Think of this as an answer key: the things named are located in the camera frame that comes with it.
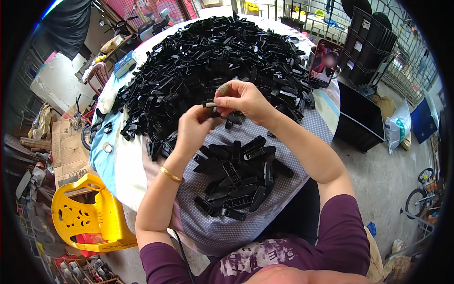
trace woman's right hand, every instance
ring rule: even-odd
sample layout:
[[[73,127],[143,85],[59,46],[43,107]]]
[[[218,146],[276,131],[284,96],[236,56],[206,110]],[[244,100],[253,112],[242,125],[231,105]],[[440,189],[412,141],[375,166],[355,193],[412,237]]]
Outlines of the woman's right hand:
[[[227,84],[230,90],[226,94],[219,91],[214,94],[214,103],[221,116],[239,110],[255,124],[266,126],[278,113],[253,83],[232,80]]]

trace concrete floor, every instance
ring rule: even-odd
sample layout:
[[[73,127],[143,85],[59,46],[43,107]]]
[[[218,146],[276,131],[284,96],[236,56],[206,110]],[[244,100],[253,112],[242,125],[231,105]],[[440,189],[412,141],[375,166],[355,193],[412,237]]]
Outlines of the concrete floor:
[[[379,84],[378,90],[382,97],[391,97],[396,106],[404,102],[382,83]],[[398,147],[392,155],[388,154],[386,142],[375,146],[365,154],[338,139],[334,139],[332,143],[332,148],[350,173],[364,224],[373,222],[376,225],[375,241],[382,259],[391,252],[395,239],[401,239],[407,245],[415,241],[417,222],[399,214],[399,209],[405,207],[409,193],[418,186],[417,174],[430,167],[431,162],[427,141],[420,145],[413,134],[411,140],[408,152]],[[127,207],[124,207],[124,211],[128,226],[134,233],[136,212]],[[179,251],[176,241],[174,246]],[[208,266],[208,258],[186,246],[183,249],[192,272],[199,275]],[[111,252],[101,258],[124,283],[145,284],[145,272],[137,247]]]

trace hand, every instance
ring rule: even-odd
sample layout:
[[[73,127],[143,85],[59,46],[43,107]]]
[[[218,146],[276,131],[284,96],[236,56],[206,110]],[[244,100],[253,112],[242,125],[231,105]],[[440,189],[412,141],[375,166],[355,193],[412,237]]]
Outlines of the hand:
[[[265,99],[253,83],[233,80],[227,82],[230,93],[225,96],[216,91],[214,103],[221,116],[227,116],[233,110],[239,110],[255,124],[265,126],[273,119],[277,110]]]
[[[195,105],[178,120],[178,138],[175,151],[191,158],[203,145],[210,130],[222,123],[220,118],[208,118],[209,109]]]

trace woman's left hand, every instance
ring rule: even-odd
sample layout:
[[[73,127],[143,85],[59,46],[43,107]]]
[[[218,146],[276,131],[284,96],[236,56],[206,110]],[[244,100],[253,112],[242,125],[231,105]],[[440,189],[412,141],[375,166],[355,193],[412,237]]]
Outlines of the woman's left hand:
[[[209,131],[222,123],[220,118],[207,118],[210,113],[210,109],[195,105],[180,117],[174,152],[190,159],[199,150]]]

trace polka dot cloth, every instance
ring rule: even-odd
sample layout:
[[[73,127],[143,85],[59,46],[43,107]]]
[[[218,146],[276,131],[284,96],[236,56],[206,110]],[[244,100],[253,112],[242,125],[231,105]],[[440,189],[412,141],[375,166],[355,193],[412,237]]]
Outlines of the polka dot cloth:
[[[331,144],[333,134],[318,111],[305,108],[303,115],[301,125]],[[249,213],[249,208],[241,210],[247,214],[246,221],[241,222],[225,216],[213,218],[202,212],[194,203],[196,196],[207,198],[204,190],[209,180],[207,176],[193,172],[198,164],[191,160],[184,171],[185,182],[178,190],[177,200],[184,233],[194,240],[198,252],[223,256],[242,244],[252,242],[308,180],[306,171],[290,150],[279,139],[268,137],[265,128],[255,125],[245,117],[242,125],[234,125],[230,130],[225,129],[224,125],[218,126],[207,136],[205,145],[232,145],[235,140],[240,140],[244,145],[258,135],[266,138],[265,146],[276,147],[276,158],[291,168],[295,176],[289,179],[278,174],[272,193],[255,212]]]

